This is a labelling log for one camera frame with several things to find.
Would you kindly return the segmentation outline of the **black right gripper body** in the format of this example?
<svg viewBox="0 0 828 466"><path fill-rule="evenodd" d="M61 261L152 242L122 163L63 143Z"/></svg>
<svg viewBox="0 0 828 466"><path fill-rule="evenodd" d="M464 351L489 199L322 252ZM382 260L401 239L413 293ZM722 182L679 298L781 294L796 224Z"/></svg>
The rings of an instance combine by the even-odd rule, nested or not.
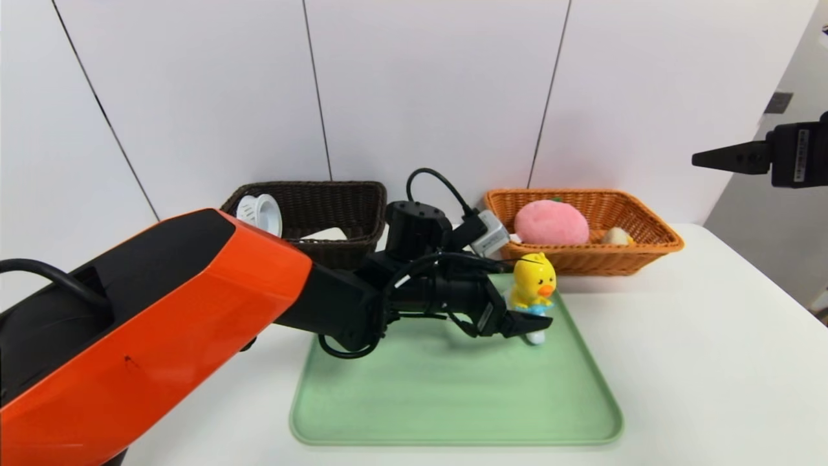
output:
<svg viewBox="0 0 828 466"><path fill-rule="evenodd" d="M766 134L775 188L827 186L827 112L814 122L782 124Z"/></svg>

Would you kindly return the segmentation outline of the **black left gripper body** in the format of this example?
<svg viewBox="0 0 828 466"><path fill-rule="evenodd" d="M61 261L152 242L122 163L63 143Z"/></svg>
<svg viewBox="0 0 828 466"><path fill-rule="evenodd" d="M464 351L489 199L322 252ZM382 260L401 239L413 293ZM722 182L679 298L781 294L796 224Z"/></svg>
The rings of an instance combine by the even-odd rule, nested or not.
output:
<svg viewBox="0 0 828 466"><path fill-rule="evenodd" d="M499 333L499 322L506 313L505 301L488 275L438 277L434 301L439 313L469 337Z"/></svg>

